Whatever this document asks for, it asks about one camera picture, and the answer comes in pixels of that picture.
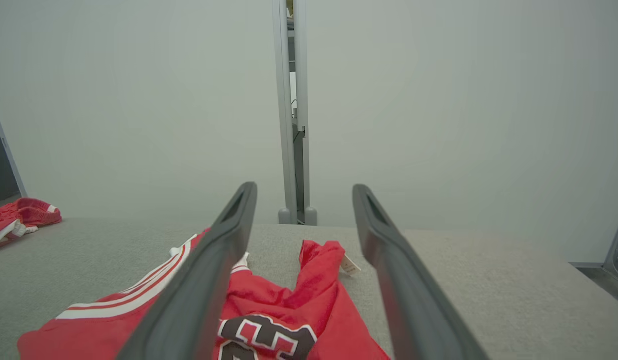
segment red jersey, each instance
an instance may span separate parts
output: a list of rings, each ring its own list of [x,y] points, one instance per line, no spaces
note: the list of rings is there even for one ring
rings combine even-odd
[[[40,330],[24,333],[21,358],[115,358],[202,236],[172,249],[170,260],[130,288],[75,303]],[[334,241],[320,246],[304,240],[293,291],[253,275],[243,257],[231,271],[213,358],[388,359],[338,281],[344,253]]]

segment white wall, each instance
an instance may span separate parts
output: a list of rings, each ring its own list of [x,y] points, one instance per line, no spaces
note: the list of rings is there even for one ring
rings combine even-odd
[[[307,1],[311,206],[603,262],[618,225],[618,1]]]
[[[29,196],[69,217],[210,224],[284,207],[272,9],[245,0],[0,1],[0,120]]]

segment gray floor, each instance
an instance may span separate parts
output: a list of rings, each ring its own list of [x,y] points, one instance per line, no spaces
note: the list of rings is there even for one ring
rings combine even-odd
[[[602,268],[578,268],[578,270],[590,278],[595,284],[618,299],[618,281]]]
[[[20,198],[20,194],[15,194],[14,196],[10,196],[9,198],[5,198],[4,200],[0,200],[0,207],[2,205],[7,205],[8,203],[13,203],[15,200]]]

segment gray carpeted surface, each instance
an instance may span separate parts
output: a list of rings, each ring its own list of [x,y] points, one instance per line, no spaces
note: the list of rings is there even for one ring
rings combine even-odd
[[[129,287],[204,225],[65,219],[0,248],[0,358],[68,305]],[[567,262],[480,235],[405,231],[493,359],[618,359],[618,302]],[[340,276],[391,353],[375,272],[352,228],[254,225],[249,267],[293,287],[300,240],[338,240],[363,272]]]

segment white care label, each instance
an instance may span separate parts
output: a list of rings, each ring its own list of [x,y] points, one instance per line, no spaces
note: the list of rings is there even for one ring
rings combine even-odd
[[[340,267],[347,273],[348,276],[352,276],[362,271],[362,269],[360,269],[355,262],[352,262],[346,254],[342,257]]]

